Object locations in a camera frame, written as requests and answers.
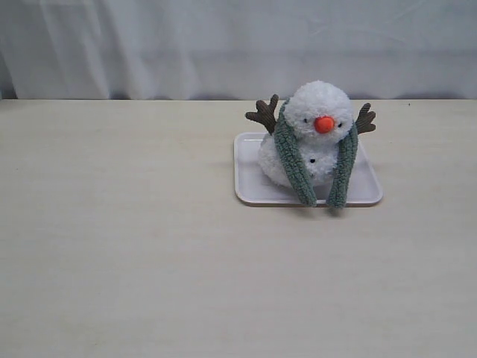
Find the grey-green knitted scarf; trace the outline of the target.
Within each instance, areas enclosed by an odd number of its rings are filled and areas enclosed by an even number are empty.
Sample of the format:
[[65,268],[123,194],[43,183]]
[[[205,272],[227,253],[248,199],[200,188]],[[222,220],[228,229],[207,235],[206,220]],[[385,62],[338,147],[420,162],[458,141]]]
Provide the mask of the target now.
[[347,108],[304,113],[295,110],[290,99],[281,106],[273,148],[285,181],[301,204],[318,205],[315,187],[328,183],[326,204],[334,209],[346,206],[358,134],[358,122]]

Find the white plush snowman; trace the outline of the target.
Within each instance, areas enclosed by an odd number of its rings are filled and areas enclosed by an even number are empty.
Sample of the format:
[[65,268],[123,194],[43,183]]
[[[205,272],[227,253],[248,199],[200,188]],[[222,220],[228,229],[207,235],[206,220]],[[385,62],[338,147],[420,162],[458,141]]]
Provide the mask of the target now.
[[376,113],[369,103],[363,104],[358,116],[354,117],[348,95],[324,81],[302,85],[283,102],[276,116],[278,101],[278,95],[272,95],[268,103],[258,100],[256,110],[246,112],[244,116],[261,124],[267,131],[259,148],[258,163],[263,173],[279,186],[291,187],[278,152],[280,119],[291,127],[300,159],[313,186],[332,181],[338,168],[339,143],[351,134],[352,125],[356,126],[358,134],[376,129]]

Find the white rectangular tray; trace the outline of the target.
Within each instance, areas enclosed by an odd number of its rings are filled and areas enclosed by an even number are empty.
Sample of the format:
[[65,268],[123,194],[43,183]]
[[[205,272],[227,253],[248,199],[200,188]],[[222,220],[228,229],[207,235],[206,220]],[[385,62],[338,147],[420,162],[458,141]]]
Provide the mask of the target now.
[[[234,187],[236,196],[249,205],[300,206],[293,189],[273,183],[258,164],[258,150],[265,135],[244,132],[234,139]],[[383,199],[383,188],[364,146],[358,152],[347,193],[348,207],[370,207]]]

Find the white background curtain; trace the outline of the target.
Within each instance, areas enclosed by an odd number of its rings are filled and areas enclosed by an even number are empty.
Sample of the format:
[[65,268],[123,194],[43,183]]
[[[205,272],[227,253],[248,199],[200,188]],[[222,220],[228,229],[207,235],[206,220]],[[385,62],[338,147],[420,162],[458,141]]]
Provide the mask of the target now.
[[1,96],[476,97],[474,1],[3,1]]

